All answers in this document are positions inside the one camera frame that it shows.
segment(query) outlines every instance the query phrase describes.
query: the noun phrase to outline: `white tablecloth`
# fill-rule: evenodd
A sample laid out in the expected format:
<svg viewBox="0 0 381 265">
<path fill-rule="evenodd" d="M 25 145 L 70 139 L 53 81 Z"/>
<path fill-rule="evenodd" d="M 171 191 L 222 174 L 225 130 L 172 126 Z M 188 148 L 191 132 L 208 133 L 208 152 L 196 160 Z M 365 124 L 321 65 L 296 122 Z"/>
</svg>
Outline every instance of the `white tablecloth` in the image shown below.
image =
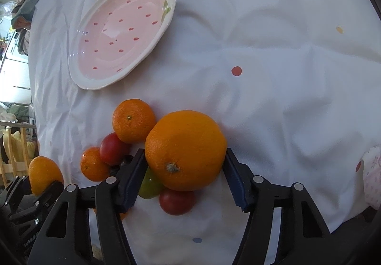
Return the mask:
<svg viewBox="0 0 381 265">
<path fill-rule="evenodd" d="M 80 172 L 83 150 L 112 132 L 121 101 L 140 98 L 158 118 L 180 109 L 213 117 L 254 174 L 302 182 L 331 231 L 366 207 L 356 166 L 381 142 L 381 22 L 369 0 L 178 0 L 154 51 L 125 79 L 92 92 L 73 83 L 67 57 L 95 2 L 40 0 L 30 35 L 40 153 L 66 183 L 93 185 Z M 223 176 L 197 195 L 180 217 L 138 198 L 124 222 L 138 264 L 232 263 L 247 215 Z M 268 263 L 276 246 L 274 235 Z"/>
</svg>

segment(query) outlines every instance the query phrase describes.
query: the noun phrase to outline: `wooden chair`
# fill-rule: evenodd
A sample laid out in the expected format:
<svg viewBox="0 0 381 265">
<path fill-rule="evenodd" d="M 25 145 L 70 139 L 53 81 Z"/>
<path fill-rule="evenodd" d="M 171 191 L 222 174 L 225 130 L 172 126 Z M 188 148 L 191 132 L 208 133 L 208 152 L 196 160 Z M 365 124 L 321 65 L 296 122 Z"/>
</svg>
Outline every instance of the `wooden chair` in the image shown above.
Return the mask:
<svg viewBox="0 0 381 265">
<path fill-rule="evenodd" d="M 11 128 L 7 128 L 6 129 L 7 136 L 8 136 L 8 148 L 7 149 L 9 152 L 9 156 L 8 156 L 8 164 L 5 164 L 3 162 L 3 157 L 1 156 L 1 153 L 0 153 L 0 174 L 1 174 L 0 186 L 1 185 L 5 186 L 5 187 L 8 186 L 7 177 L 9 180 L 10 176 L 6 176 L 6 174 L 11 174 L 12 179 L 16 176 L 22 177 L 22 176 L 26 176 L 28 174 L 28 168 L 29 168 L 29 164 L 31 162 L 31 159 L 29 158 L 29 155 L 28 155 L 27 141 L 26 141 L 26 129 L 27 129 L 27 126 L 29 128 L 29 124 L 17 124 L 17 125 L 23 125 L 23 127 L 17 126 L 17 127 L 20 127 L 23 161 L 17 162 L 14 159 L 14 156 L 12 154 L 14 148 L 13 148 L 13 144 L 11 141 L 12 140 Z"/>
</svg>

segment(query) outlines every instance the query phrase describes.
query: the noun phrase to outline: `oval plate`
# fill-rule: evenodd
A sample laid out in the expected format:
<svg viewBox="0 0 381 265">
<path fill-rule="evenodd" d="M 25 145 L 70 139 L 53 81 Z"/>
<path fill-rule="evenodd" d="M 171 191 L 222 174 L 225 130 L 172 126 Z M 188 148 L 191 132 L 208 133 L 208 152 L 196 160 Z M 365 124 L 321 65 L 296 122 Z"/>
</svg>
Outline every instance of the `oval plate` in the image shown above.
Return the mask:
<svg viewBox="0 0 381 265">
<path fill-rule="evenodd" d="M 82 89 L 99 90 L 128 75 L 154 49 L 176 0 L 98 0 L 79 24 L 69 71 Z"/>
</svg>

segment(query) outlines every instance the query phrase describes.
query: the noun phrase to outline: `green fruit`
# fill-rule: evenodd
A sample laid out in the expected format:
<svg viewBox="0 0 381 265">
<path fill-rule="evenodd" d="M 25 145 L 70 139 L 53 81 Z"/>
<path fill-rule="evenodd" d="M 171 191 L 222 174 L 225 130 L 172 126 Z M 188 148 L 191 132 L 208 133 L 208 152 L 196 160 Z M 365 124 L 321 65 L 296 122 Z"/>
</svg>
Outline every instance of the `green fruit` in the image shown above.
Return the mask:
<svg viewBox="0 0 381 265">
<path fill-rule="evenodd" d="M 163 184 L 148 167 L 147 171 L 145 172 L 144 179 L 142 185 L 140 186 L 138 195 L 144 199 L 151 199 L 155 196 L 158 196 L 163 188 Z"/>
</svg>

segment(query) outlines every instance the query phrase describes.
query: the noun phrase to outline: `red dot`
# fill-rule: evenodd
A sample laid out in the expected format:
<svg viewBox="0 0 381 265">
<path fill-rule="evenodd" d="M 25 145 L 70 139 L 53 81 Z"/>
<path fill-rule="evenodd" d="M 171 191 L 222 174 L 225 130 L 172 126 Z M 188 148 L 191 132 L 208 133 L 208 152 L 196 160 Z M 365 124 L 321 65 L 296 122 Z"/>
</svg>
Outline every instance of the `red dot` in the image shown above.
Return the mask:
<svg viewBox="0 0 381 265">
<path fill-rule="evenodd" d="M 356 166 L 356 172 L 359 171 L 360 167 L 361 167 L 361 161 L 359 161 L 359 163 L 358 163 L 357 166 Z"/>
<path fill-rule="evenodd" d="M 239 67 L 239 66 L 233 67 L 232 74 L 234 76 L 240 76 L 241 73 L 242 73 L 242 68 L 241 67 Z"/>
</svg>

